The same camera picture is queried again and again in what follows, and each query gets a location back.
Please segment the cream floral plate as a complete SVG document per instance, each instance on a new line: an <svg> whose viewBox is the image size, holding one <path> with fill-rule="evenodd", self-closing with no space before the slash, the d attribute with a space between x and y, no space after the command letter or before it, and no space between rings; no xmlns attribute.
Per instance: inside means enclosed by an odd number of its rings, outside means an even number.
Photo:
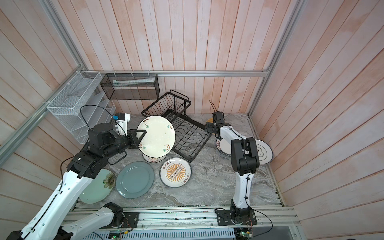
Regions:
<svg viewBox="0 0 384 240"><path fill-rule="evenodd" d="M161 116L145 118L137 130L147 131L139 144L139 150L149 157L160 158L167 155L176 141L175 128L169 120Z"/></svg>

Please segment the black wire dish rack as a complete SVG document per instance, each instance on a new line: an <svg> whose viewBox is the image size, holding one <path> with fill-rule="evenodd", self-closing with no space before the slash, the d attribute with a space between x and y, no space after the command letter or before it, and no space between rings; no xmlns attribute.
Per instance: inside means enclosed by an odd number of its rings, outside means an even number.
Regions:
<svg viewBox="0 0 384 240"><path fill-rule="evenodd" d="M186 110L191 103L186 95L170 90L141 112L144 117L161 116L170 121L176 132L172 151L190 163L195 160L211 137L205 132L203 124L187 115Z"/></svg>

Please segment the white plate green patterned rim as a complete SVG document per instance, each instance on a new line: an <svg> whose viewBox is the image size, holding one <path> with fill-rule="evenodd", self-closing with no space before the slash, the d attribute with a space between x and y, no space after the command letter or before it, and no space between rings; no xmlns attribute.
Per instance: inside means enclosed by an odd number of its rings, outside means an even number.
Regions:
<svg viewBox="0 0 384 240"><path fill-rule="evenodd" d="M228 157L231 156L231 144L227 142L224 138L216 140L216 147L221 154Z"/></svg>

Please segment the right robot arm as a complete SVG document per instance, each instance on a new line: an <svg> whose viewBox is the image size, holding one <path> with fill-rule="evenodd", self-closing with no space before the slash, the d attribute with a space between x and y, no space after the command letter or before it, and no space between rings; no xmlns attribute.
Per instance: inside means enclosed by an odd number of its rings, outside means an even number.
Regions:
<svg viewBox="0 0 384 240"><path fill-rule="evenodd" d="M250 189L252 178L260 166L256 140L244 137L228 124L207 122L205 132L215 134L231 144L231 164L236 173L236 188L230 212L232 221L240 224L253 215Z"/></svg>

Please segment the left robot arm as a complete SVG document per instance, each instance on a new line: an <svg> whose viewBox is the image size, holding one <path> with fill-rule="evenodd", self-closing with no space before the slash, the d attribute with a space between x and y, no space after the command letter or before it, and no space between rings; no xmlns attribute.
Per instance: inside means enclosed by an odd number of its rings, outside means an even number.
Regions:
<svg viewBox="0 0 384 240"><path fill-rule="evenodd" d="M70 158L67 170L52 195L36 216L22 230L13 231L9 240L80 240L92 232L110 226L120 229L125 223L123 209L107 203L96 213L72 224L62 222L85 188L109 163L109 159L127 149L136 149L146 130L128 130L125 135L112 124L89 129L89 139L82 150Z"/></svg>

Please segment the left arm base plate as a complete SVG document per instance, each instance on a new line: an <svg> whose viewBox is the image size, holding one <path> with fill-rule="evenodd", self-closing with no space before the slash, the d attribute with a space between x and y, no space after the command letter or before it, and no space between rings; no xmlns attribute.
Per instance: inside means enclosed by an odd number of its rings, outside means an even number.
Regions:
<svg viewBox="0 0 384 240"><path fill-rule="evenodd" d="M138 225L139 212L118 212L115 213L113 220L110 224L112 228L126 227L134 229Z"/></svg>

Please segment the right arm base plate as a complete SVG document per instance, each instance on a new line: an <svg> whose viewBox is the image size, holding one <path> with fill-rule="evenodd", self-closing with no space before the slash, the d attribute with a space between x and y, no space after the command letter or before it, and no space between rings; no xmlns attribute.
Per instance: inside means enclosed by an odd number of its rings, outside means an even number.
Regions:
<svg viewBox="0 0 384 240"><path fill-rule="evenodd" d="M216 208L214 212L217 215L217 223L219 226L253 226L258 224L256 215L250 208L239 210Z"/></svg>

